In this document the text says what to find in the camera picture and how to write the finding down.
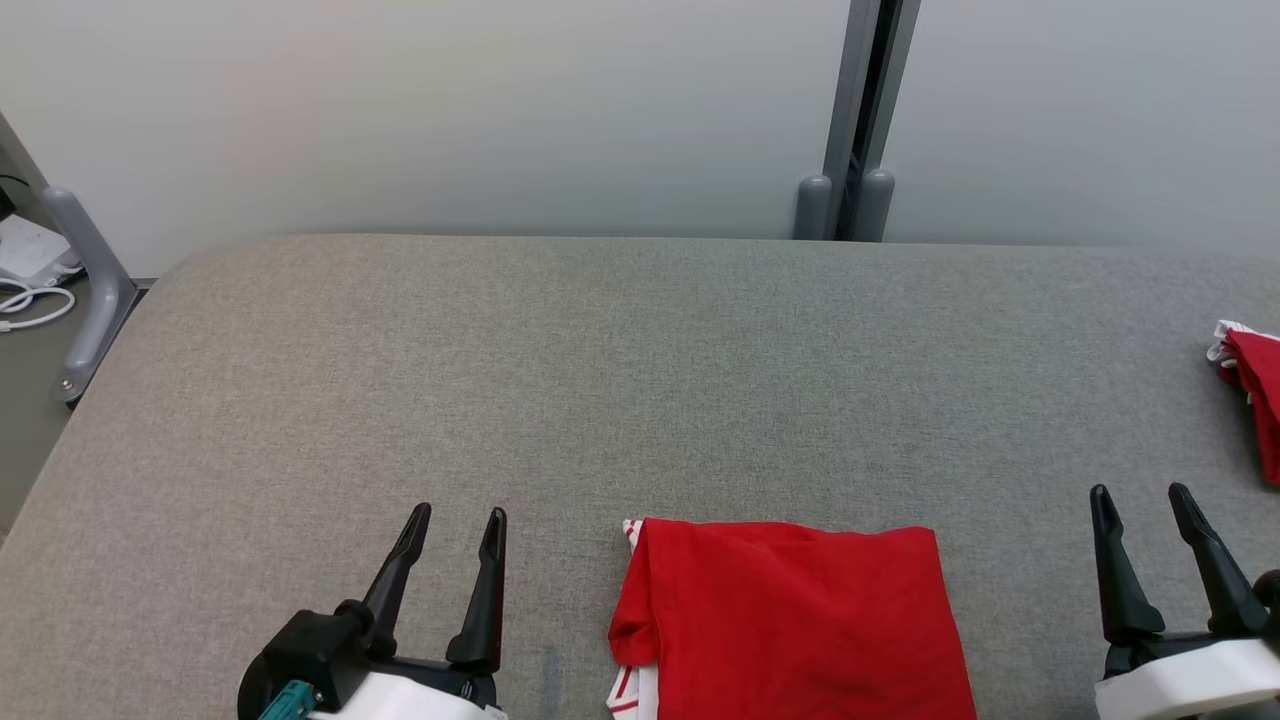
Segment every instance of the white cable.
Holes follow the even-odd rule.
[[[9,314],[17,313],[19,310],[26,310],[31,301],[38,295],[61,295],[67,297],[67,305],[63,305],[58,310],[45,315],[44,318],[36,318],[33,320],[23,320],[20,323],[10,323],[9,320],[0,320],[0,333],[6,333],[9,331],[20,331],[23,328],[33,328],[36,325],[42,325],[61,318],[63,315],[72,311],[76,306],[76,296],[72,291],[61,287],[31,287],[27,283],[20,283],[9,278],[0,278],[0,284],[8,284],[18,288],[18,295],[0,302],[0,313]]]

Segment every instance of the red and white garment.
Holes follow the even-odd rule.
[[[1245,392],[1253,406],[1262,471],[1268,483],[1280,486],[1280,337],[1219,320],[1208,348],[1208,360],[1221,378]]]
[[[609,624],[614,717],[655,720],[660,696],[664,720],[975,719],[932,530],[639,527]]]
[[[622,523],[622,533],[631,544],[635,553],[636,543],[640,542],[640,528],[644,520],[627,520]],[[658,720],[658,666],[657,665],[623,665],[618,667],[618,679],[613,682],[613,689],[604,705],[613,714],[614,720]]]

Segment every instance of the gray metal bracket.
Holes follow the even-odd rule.
[[[88,315],[50,392],[54,400],[73,405],[97,373],[140,291],[74,193],[46,187],[41,197],[88,274]]]
[[[893,200],[893,173],[883,169],[863,174],[858,190],[858,208],[849,240],[854,242],[883,242],[884,224],[888,223],[888,205]]]
[[[831,209],[831,178],[809,176],[800,181],[796,193],[796,224],[792,240],[826,240],[827,214]]]
[[[845,49],[840,56],[836,100],[831,111],[831,131],[827,133],[827,151],[822,164],[822,174],[829,178],[833,191],[827,205],[827,217],[823,218],[822,234],[814,240],[835,240],[849,174],[858,172],[858,158],[852,156],[854,137],[858,135],[858,115],[863,105],[863,87],[867,85],[867,73],[870,68],[879,13],[879,0],[852,0],[849,4]]]

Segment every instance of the gray table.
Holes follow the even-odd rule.
[[[360,596],[435,505],[401,614],[438,657],[511,515],[504,705],[605,717],[618,523],[937,529],[984,717],[1092,714],[1088,488],[1152,602],[1208,616],[1165,500],[1280,561],[1215,320],[1280,268],[1119,250],[326,236],[163,278],[0,551],[0,698],[28,720],[232,717],[301,607]]]

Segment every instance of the white wall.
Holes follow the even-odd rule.
[[[5,0],[0,111],[136,277],[268,232],[787,237],[849,0]]]
[[[922,0],[887,241],[1280,258],[1280,3]]]

